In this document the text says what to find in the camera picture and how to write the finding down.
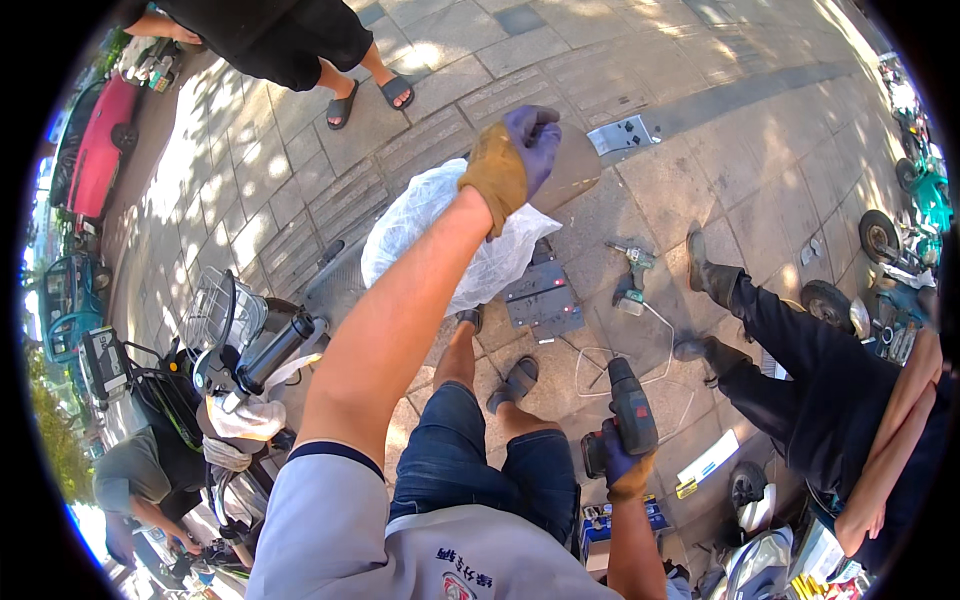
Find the work glove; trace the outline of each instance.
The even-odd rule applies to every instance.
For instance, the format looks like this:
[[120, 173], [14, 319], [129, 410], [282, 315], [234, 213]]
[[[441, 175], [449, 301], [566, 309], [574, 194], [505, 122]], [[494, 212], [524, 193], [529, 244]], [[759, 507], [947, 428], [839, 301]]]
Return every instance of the work glove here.
[[457, 189], [472, 185], [487, 201], [493, 216], [492, 237], [500, 235], [507, 217], [530, 200], [550, 175], [560, 146], [559, 120], [560, 114], [552, 108], [525, 105], [480, 131]]
[[603, 421], [603, 444], [607, 449], [607, 500], [612, 504], [642, 497], [647, 477], [654, 469], [656, 450], [643, 456], [627, 454], [613, 419]]

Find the denim shorts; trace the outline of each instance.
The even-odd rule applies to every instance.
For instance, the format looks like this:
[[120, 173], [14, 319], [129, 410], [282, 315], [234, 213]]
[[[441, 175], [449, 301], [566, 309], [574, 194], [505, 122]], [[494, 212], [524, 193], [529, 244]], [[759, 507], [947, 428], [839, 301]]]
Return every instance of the denim shorts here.
[[522, 516], [565, 543], [577, 481], [564, 432], [546, 429], [507, 442], [502, 470], [487, 465], [486, 422], [476, 396], [447, 381], [430, 397], [396, 466], [390, 520], [483, 504]]

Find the blue vehicle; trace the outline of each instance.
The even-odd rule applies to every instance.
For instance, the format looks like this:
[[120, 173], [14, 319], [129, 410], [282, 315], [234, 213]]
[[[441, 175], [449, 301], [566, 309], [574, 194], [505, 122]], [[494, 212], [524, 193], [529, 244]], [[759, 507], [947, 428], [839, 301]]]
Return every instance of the blue vehicle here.
[[110, 270], [87, 252], [65, 256], [43, 274], [38, 304], [48, 361], [77, 360], [81, 334], [104, 324], [111, 279]]

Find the black slipper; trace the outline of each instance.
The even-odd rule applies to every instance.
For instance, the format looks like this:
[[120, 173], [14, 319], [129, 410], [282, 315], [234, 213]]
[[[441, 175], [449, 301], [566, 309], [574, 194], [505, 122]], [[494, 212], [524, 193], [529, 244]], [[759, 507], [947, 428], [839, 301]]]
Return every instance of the black slipper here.
[[507, 373], [507, 380], [501, 383], [487, 400], [487, 410], [495, 415], [496, 407], [501, 402], [518, 402], [537, 385], [539, 375], [540, 364], [537, 359], [533, 356], [521, 357]]
[[468, 308], [467, 310], [461, 310], [454, 315], [457, 318], [457, 324], [460, 324], [463, 321], [470, 321], [473, 323], [473, 335], [478, 335], [480, 329], [483, 329], [483, 304], [478, 304], [476, 308]]
[[[336, 131], [347, 126], [347, 121], [350, 118], [350, 112], [353, 110], [353, 101], [356, 100], [358, 89], [360, 89], [360, 82], [353, 80], [353, 91], [350, 92], [349, 96], [339, 100], [331, 100], [330, 104], [326, 105], [327, 127]], [[334, 119], [336, 117], [340, 117], [340, 123], [337, 123], [336, 125], [330, 123], [330, 119]]]
[[[383, 97], [387, 99], [387, 104], [390, 105], [390, 108], [393, 110], [404, 110], [414, 101], [414, 87], [408, 84], [407, 80], [403, 79], [403, 76], [395, 70], [390, 69], [390, 72], [396, 75], [396, 77], [389, 80], [386, 85], [380, 87], [380, 91], [383, 93]], [[410, 97], [404, 100], [400, 106], [396, 106], [394, 100], [399, 98], [400, 94], [408, 89], [410, 90]]]

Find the work boot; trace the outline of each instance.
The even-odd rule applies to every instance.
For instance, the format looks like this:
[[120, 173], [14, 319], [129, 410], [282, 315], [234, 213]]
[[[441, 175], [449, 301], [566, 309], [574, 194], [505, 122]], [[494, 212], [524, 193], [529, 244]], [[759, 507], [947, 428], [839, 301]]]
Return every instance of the work boot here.
[[733, 286], [743, 269], [728, 265], [715, 265], [707, 260], [707, 242], [704, 233], [697, 229], [686, 236], [686, 254], [690, 259], [687, 284], [694, 292], [707, 292], [714, 302], [731, 312]]
[[748, 354], [727, 346], [712, 335], [699, 340], [679, 342], [673, 347], [673, 357], [682, 363], [704, 358], [717, 377], [723, 376], [742, 360], [754, 364], [754, 359]]

